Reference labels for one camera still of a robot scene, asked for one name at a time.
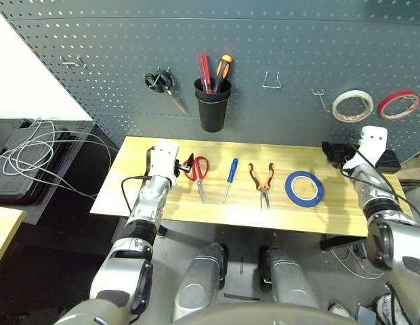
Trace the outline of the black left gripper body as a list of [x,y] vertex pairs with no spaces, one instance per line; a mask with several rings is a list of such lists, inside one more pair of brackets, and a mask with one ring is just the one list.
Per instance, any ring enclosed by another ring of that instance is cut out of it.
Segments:
[[179,177],[181,171],[189,171],[191,168],[192,166],[187,165],[187,161],[181,164],[180,161],[176,159],[174,163],[174,175],[176,177]]

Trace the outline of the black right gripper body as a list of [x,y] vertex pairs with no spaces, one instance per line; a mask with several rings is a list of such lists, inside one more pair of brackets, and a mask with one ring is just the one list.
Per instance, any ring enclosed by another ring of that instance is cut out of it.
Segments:
[[336,169],[352,159],[356,151],[349,144],[329,144],[328,162]]

